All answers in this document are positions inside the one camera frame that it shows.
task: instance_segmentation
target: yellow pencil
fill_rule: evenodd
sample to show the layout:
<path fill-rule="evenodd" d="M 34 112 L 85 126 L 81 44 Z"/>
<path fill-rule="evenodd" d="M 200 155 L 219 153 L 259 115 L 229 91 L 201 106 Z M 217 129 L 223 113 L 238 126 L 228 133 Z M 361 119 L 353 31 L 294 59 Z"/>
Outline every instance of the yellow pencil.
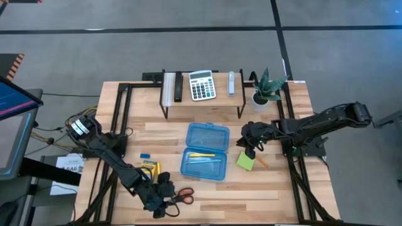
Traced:
<path fill-rule="evenodd" d="M 258 160 L 261 164 L 263 164 L 265 167 L 267 167 L 267 169 L 271 169 L 271 167 L 268 166 L 268 164 L 266 164 L 261 158 L 259 158 L 258 156 L 256 156 L 256 160 Z"/>
<path fill-rule="evenodd" d="M 190 157 L 213 157 L 215 154 L 189 154 Z"/>

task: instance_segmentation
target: black floor line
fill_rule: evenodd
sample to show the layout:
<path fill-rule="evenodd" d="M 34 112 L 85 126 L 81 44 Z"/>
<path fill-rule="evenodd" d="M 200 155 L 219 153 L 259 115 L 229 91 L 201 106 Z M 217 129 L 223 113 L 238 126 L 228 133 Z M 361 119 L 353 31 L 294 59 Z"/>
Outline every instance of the black floor line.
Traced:
<path fill-rule="evenodd" d="M 274 26 L 200 26 L 182 28 L 111 28 L 76 30 L 3 30 L 0 35 L 59 35 L 59 34 L 105 34 L 105 33 L 167 33 L 196 31 L 274 31 Z"/>
<path fill-rule="evenodd" d="M 402 30 L 402 25 L 359 25 L 359 26 L 284 26 L 283 31 L 359 31 L 359 30 Z"/>
<path fill-rule="evenodd" d="M 364 26 L 201 26 L 176 28 L 108 28 L 72 30 L 2 30 L 0 35 L 67 35 L 67 34 L 113 34 L 113 33 L 174 33 L 198 31 L 359 31 L 359 30 L 402 30 L 402 25 Z"/>
<path fill-rule="evenodd" d="M 291 73 L 291 68 L 290 68 L 288 50 L 286 49 L 285 37 L 283 36 L 283 31 L 281 29 L 282 28 L 281 20 L 279 17 L 278 6 L 276 5 L 275 0 L 271 0 L 271 6 L 272 6 L 272 12 L 274 15 L 274 20 L 275 20 L 275 28 L 277 28 L 276 34 L 278 35 L 281 56 L 282 56 L 283 64 L 285 67 L 284 70 L 285 70 L 286 75 L 289 76 L 288 80 L 293 80 L 293 75 Z"/>
<path fill-rule="evenodd" d="M 4 12 L 4 10 L 6 9 L 6 6 L 7 6 L 7 3 L 2 3 L 2 5 L 0 6 L 0 16 Z"/>

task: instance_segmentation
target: gray carpet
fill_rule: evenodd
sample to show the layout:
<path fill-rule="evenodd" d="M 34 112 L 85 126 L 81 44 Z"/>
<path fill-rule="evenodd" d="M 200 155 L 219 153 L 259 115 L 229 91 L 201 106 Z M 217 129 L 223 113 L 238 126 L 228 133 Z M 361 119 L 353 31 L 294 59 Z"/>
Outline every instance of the gray carpet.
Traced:
<path fill-rule="evenodd" d="M 277 0 L 283 26 L 402 24 L 400 1 Z M 47 0 L 9 4 L 0 30 L 274 26 L 270 1 Z M 360 101 L 375 119 L 402 108 L 402 30 L 285 31 L 293 78 L 306 80 L 313 108 Z M 140 80 L 142 72 L 229 71 L 284 75 L 275 31 L 0 35 L 0 53 L 24 53 L 14 82 L 60 94 L 97 95 L 107 80 Z M 53 128 L 97 98 L 44 96 L 41 127 Z M 58 137 L 58 132 L 40 133 Z M 395 128 L 343 129 L 325 144 L 340 215 L 355 223 L 400 225 L 401 141 Z M 30 141 L 27 152 L 42 147 Z M 32 155 L 62 154 L 55 148 Z M 71 207 L 42 208 L 34 225 L 65 223 Z M 44 222 L 41 216 L 54 216 Z"/>

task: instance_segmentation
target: calculator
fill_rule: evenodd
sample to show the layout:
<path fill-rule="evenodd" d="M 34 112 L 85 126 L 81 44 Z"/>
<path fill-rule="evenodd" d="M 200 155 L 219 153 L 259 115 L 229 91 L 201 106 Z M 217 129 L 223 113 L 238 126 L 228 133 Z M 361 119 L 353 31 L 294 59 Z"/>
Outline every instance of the calculator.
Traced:
<path fill-rule="evenodd" d="M 190 91 L 194 101 L 216 97 L 214 78 L 211 70 L 201 70 L 188 74 Z"/>

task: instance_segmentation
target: wooden table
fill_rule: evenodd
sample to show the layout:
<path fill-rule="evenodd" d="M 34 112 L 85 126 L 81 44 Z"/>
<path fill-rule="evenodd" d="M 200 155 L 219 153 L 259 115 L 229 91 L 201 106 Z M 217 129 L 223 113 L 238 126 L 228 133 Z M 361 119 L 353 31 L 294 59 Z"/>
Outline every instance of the wooden table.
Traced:
<path fill-rule="evenodd" d="M 118 82 L 105 82 L 102 88 L 96 119 L 102 124 L 104 132 L 110 130 L 117 86 Z M 306 83 L 289 82 L 289 87 L 296 118 L 312 115 Z M 165 119 L 159 106 L 159 88 L 133 89 L 128 127 L 132 127 L 134 132 L 129 137 L 125 162 L 139 166 L 143 160 L 139 158 L 139 154 L 150 153 L 151 160 L 161 162 L 162 171 L 171 173 L 176 191 L 184 187 L 194 188 L 195 201 L 192 205 L 179 203 L 181 214 L 177 218 L 155 220 L 151 212 L 143 210 L 139 198 L 132 197 L 119 183 L 112 223 L 297 223 L 288 164 L 282 155 L 279 141 L 270 141 L 265 145 L 265 151 L 257 152 L 270 165 L 271 170 L 257 161 L 252 171 L 236 166 L 239 153 L 244 150 L 236 146 L 236 141 L 241 137 L 241 127 L 248 121 L 269 123 L 272 119 L 279 119 L 276 102 L 271 103 L 263 113 L 253 112 L 249 106 L 253 92 L 253 88 L 246 88 L 247 105 L 241 119 L 237 118 L 237 112 L 232 107 L 174 107 L 169 111 L 169 119 Z M 283 105 L 285 112 L 288 112 L 285 100 Z M 213 122 L 230 129 L 224 181 L 200 180 L 180 174 L 182 152 L 186 147 L 185 138 L 190 122 Z M 312 192 L 329 214 L 339 218 L 327 167 L 318 158 L 307 157 L 305 161 Z M 96 164 L 97 159 L 85 162 L 75 203 L 77 216 L 81 216 L 87 208 Z M 98 172 L 94 194 L 99 188 L 101 171 L 102 167 Z M 301 199 L 305 218 L 308 218 L 303 192 Z M 106 205 L 107 202 L 104 202 L 101 220 L 106 217 Z M 167 211 L 176 213 L 174 207 Z"/>

